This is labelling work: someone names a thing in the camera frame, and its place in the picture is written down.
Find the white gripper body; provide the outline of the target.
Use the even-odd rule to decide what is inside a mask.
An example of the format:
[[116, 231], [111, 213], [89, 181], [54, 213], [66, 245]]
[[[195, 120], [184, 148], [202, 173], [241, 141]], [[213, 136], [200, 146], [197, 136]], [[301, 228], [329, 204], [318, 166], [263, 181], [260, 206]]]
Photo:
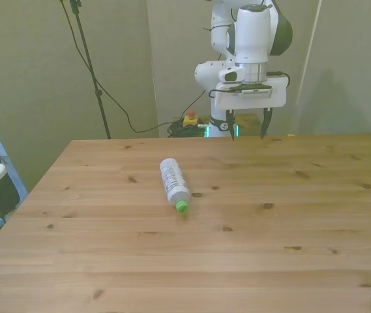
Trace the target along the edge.
[[220, 82], [211, 90], [218, 110], [281, 108], [287, 99], [287, 77], [272, 77], [255, 84]]

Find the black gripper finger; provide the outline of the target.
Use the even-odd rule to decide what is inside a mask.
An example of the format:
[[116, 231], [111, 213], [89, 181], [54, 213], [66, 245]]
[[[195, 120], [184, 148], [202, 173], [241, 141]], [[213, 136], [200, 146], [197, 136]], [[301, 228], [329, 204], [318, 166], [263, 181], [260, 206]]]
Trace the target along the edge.
[[263, 122], [261, 124], [261, 131], [260, 131], [260, 136], [261, 139], [265, 137], [267, 134], [267, 130], [269, 128], [269, 125], [271, 123], [271, 119], [273, 116], [273, 109], [272, 108], [264, 108], [263, 109]]
[[232, 140], [235, 140], [235, 112], [233, 110], [226, 111], [226, 122]]

